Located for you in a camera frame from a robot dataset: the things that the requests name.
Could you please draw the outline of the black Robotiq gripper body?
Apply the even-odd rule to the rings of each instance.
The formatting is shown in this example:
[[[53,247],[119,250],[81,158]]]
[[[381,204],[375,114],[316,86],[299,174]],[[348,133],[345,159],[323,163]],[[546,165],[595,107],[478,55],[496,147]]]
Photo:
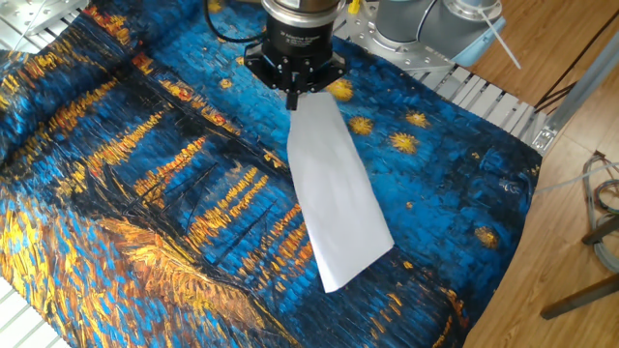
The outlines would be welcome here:
[[[276,48],[292,63],[293,83],[299,74],[302,62],[316,55],[330,57],[333,51],[333,26],[331,21],[325,25],[301,28],[267,17],[266,37],[262,45]]]

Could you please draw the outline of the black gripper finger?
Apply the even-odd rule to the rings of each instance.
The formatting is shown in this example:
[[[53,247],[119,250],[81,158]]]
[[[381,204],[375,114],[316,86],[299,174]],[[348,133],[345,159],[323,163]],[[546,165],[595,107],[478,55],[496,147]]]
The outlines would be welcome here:
[[[317,93],[346,74],[346,61],[336,53],[305,59],[295,80],[295,92]]]
[[[248,45],[244,53],[245,66],[263,84],[286,94],[287,110],[296,109],[296,89],[291,63],[288,57],[268,45]]]

